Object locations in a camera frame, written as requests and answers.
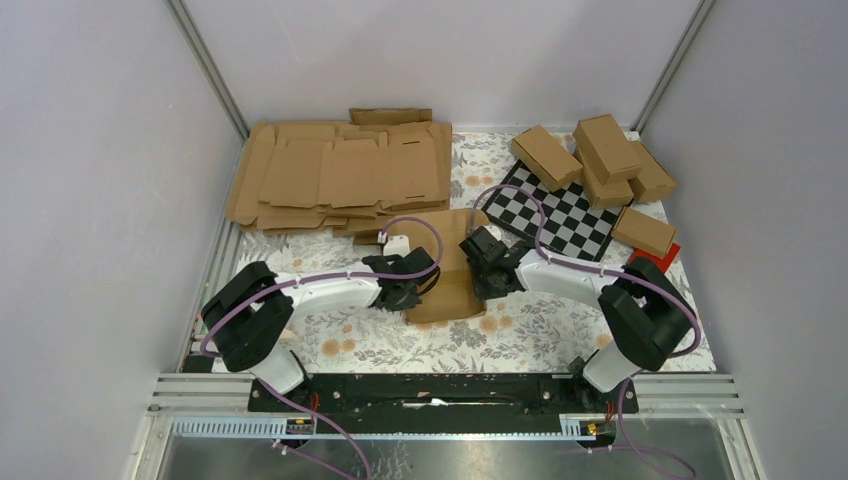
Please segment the brown cardboard box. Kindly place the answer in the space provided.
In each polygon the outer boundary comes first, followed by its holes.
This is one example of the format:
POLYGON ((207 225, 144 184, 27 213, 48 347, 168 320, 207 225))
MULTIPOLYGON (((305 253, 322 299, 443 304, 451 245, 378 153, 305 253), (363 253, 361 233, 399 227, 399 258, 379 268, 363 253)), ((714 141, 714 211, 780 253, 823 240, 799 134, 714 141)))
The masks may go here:
POLYGON ((475 297, 467 256, 459 244, 469 228, 489 223, 482 212, 472 214, 469 208, 419 213, 415 216, 433 226, 442 240, 444 252, 439 263, 440 278, 421 297, 421 304, 405 312, 411 324, 464 320, 483 315, 486 303, 475 297))

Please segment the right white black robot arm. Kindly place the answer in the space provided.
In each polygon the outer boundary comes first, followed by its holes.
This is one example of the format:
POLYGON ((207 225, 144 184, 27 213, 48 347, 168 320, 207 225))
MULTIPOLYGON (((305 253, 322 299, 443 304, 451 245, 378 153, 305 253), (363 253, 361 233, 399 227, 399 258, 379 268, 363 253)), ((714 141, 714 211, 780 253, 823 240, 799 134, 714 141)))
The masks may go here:
POLYGON ((621 267, 565 257, 525 241, 507 246, 492 227, 479 227, 460 245, 474 293, 481 300, 514 292, 542 292, 595 308, 612 335, 594 353, 573 386, 575 402, 597 412, 613 390, 640 371, 658 371, 688 335, 698 343, 697 317, 665 274, 650 260, 621 267))

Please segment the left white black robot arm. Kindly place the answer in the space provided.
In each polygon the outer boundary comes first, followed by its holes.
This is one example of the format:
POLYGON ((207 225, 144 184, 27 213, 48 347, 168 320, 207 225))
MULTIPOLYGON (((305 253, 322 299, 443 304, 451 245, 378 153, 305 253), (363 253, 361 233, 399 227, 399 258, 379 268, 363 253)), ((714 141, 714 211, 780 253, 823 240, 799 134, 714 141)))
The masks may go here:
POLYGON ((348 307, 411 310, 439 276, 437 262, 421 247, 308 275, 276 274, 253 262, 201 308, 207 334, 200 352, 221 359, 230 372, 251 374, 282 408, 296 411, 309 401, 311 387, 296 355, 279 343, 291 321, 348 307))

